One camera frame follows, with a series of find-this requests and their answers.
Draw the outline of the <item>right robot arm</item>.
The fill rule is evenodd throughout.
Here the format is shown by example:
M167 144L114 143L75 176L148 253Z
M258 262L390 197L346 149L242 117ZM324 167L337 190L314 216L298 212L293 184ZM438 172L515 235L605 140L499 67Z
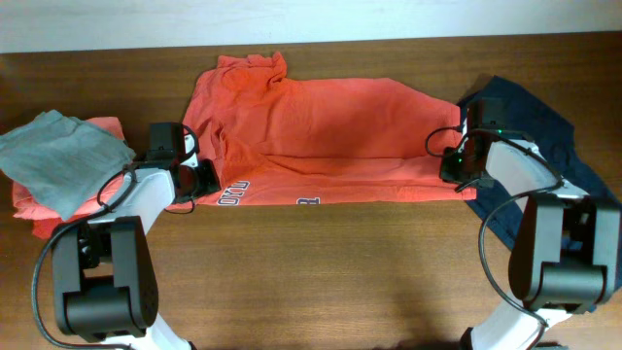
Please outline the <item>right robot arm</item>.
M495 280L486 257L485 233L478 254L500 305L467 329L462 349L538 349L544 334L573 315L610 300L615 292L621 210L566 180L519 131L463 127L460 143L441 154L440 177L460 190L481 180L502 185L505 205L517 204L521 223L508 262L510 290Z

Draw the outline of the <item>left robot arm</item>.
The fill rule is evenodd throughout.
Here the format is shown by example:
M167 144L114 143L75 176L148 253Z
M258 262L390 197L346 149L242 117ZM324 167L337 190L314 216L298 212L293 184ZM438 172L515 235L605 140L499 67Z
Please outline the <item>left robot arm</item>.
M89 348L191 349L158 313L158 287L146 235L172 204L216 193L209 159L122 177L109 204L58 231L52 244L54 317L59 330Z

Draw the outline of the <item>orange red t-shirt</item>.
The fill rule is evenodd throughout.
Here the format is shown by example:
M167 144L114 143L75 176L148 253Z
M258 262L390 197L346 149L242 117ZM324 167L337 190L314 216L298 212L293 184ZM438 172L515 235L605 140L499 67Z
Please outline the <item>orange red t-shirt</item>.
M388 78L297 81L285 58L221 56L183 122L221 183L204 205L471 200L439 176L459 108Z

